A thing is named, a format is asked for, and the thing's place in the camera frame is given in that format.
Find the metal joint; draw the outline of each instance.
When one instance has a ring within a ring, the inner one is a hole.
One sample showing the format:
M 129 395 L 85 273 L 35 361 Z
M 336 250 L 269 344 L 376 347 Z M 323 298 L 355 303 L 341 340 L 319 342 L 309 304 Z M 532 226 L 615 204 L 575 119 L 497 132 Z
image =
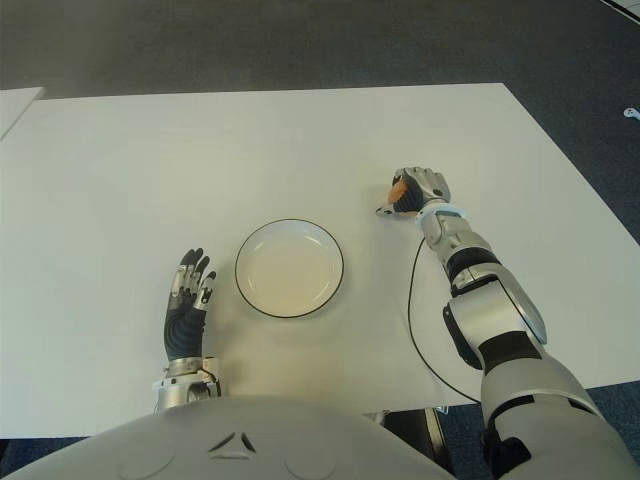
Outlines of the metal joint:
M 195 373 L 202 369 L 201 357 L 177 358 L 169 362 L 167 378 Z
M 210 277 L 206 277 L 200 289 L 198 290 L 198 295 L 196 297 L 195 304 L 193 308 L 197 310 L 207 311 L 209 308 L 209 303 L 211 301 L 211 296 L 213 295 L 213 279 Z
M 465 290 L 474 283 L 480 282 L 487 277 L 495 277 L 502 288 L 509 296 L 516 310 L 527 324 L 531 333 L 543 345 L 547 343 L 547 330 L 544 325 L 542 315 L 531 301 L 524 289 L 520 286 L 516 277 L 497 263 L 481 263 L 462 270 L 451 282 L 451 286 L 458 290 Z
M 184 279 L 187 274 L 187 266 L 180 265 L 176 271 L 176 275 L 173 277 L 173 284 L 171 285 L 171 296 L 177 297 L 180 294 L 180 290 L 183 288 Z

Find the plate rim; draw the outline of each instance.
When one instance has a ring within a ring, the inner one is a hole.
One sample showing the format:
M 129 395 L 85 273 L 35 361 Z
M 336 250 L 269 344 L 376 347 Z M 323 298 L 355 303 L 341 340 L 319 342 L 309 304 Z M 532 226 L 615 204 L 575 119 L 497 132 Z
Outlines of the plate rim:
M 318 227 L 320 230 L 322 230 L 323 232 L 325 232 L 327 235 L 329 235 L 329 237 L 331 237 L 331 239 L 333 240 L 333 242 L 336 244 L 336 247 L 338 247 L 338 252 L 340 253 L 340 279 L 338 280 L 338 284 L 336 285 L 336 288 L 333 290 L 333 292 L 331 293 L 331 295 L 329 295 L 329 297 L 322 302 L 320 305 L 318 305 L 316 308 L 314 308 L 313 310 L 309 310 L 307 312 L 304 313 L 300 313 L 298 315 L 275 315 L 273 313 L 269 313 L 269 312 L 265 312 L 264 310 L 259 309 L 258 307 L 256 307 L 253 303 L 251 303 L 251 301 L 249 301 L 249 299 L 244 295 L 244 293 L 242 292 L 242 288 L 240 288 L 240 284 L 238 283 L 238 259 L 240 258 L 240 252 L 242 252 L 242 249 L 244 248 L 244 246 L 246 245 L 246 243 L 249 241 L 249 239 L 251 237 L 253 237 L 253 235 L 258 232 L 259 230 L 262 230 L 263 228 L 273 224 L 273 223 L 278 223 L 278 222 L 290 222 L 290 221 L 294 221 L 294 222 L 305 222 L 305 223 L 310 223 L 311 225 Z M 242 298 L 244 299 L 245 302 L 247 302 L 247 304 L 249 304 L 249 306 L 251 306 L 251 308 L 257 310 L 260 313 L 263 313 L 265 315 L 268 315 L 270 317 L 274 317 L 274 318 L 299 318 L 299 317 L 304 317 L 305 315 L 309 315 L 313 312 L 316 312 L 318 310 L 320 310 L 322 307 L 324 307 L 327 303 L 329 303 L 329 301 L 334 297 L 334 295 L 336 294 L 336 292 L 340 289 L 340 285 L 342 285 L 342 279 L 344 277 L 344 255 L 342 254 L 342 248 L 340 247 L 340 244 L 338 243 L 338 240 L 336 240 L 336 238 L 331 235 L 331 233 L 325 229 L 324 227 L 318 225 L 315 222 L 312 222 L 310 220 L 306 220 L 304 218 L 280 218 L 278 220 L 273 220 L 271 222 L 267 222 L 264 225 L 259 226 L 258 228 L 256 228 L 253 232 L 251 232 L 247 238 L 244 240 L 244 242 L 242 242 L 242 245 L 240 245 L 240 248 L 238 249 L 238 253 L 236 254 L 236 261 L 235 261 L 235 265 L 234 265 L 234 279 L 236 281 L 236 287 L 238 288 L 238 291 L 240 292 L 240 295 L 242 296 Z

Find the wire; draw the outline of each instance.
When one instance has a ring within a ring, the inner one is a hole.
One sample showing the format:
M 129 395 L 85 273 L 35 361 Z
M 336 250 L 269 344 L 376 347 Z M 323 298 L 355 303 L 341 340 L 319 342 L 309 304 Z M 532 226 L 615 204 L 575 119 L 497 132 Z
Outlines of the wire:
M 199 368 L 198 370 L 206 373 L 207 375 L 209 375 L 211 377 L 211 380 L 213 381 L 213 384 L 216 386 L 216 392 L 218 393 L 218 396 L 221 397 L 222 396 L 222 389 L 220 388 L 220 380 L 218 380 L 218 377 L 216 377 L 209 370 L 205 370 L 204 368 Z
M 422 251 L 423 245 L 424 245 L 424 238 L 420 242 L 420 245 L 418 245 L 416 258 L 413 259 L 413 267 L 411 268 L 411 281 L 409 282 L 409 299 L 407 301 L 407 323 L 409 324 L 409 336 L 411 337 L 411 342 L 413 343 L 413 346 L 416 349 L 416 352 L 420 356 L 422 363 L 426 365 L 429 371 L 433 373 L 438 378 L 438 380 L 440 380 L 442 383 L 444 383 L 447 387 L 449 387 L 451 390 L 456 392 L 458 395 L 462 395 L 464 398 L 471 400 L 474 403 L 480 403 L 479 400 L 476 400 L 475 398 L 470 397 L 466 393 L 461 392 L 456 387 L 454 387 L 449 382 L 447 382 L 444 378 L 442 378 L 442 376 L 433 369 L 433 367 L 429 364 L 429 362 L 427 362 L 426 358 L 424 358 L 424 355 L 422 355 L 422 352 L 420 351 L 420 348 L 418 348 L 418 344 L 416 343 L 416 339 L 413 336 L 413 327 L 411 326 L 411 295 L 413 293 L 413 280 L 416 276 L 416 265 L 418 264 L 418 258 L 420 257 L 420 252 Z

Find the small orange item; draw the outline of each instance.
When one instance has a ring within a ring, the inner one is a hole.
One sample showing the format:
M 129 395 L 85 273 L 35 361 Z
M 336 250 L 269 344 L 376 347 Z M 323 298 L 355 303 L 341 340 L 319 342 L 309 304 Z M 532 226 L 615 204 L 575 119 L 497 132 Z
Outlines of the small orange item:
M 391 191 L 387 196 L 387 201 L 389 203 L 396 203 L 404 196 L 405 193 L 407 193 L 407 190 L 409 190 L 409 186 L 407 185 L 407 182 L 404 181 L 404 178 L 401 178 L 395 183 L 395 185 L 393 185 L 393 187 L 391 187 Z

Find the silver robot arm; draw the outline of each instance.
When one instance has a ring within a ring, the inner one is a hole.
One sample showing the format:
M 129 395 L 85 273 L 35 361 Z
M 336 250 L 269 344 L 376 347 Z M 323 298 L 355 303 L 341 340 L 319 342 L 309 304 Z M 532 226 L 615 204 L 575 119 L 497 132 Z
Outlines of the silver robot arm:
M 450 281 L 453 298 L 443 317 L 459 355 L 484 372 L 483 446 L 494 476 L 640 478 L 578 380 L 545 351 L 540 313 L 464 212 L 449 203 L 443 176 L 399 170 L 389 200 L 377 213 L 416 212 Z

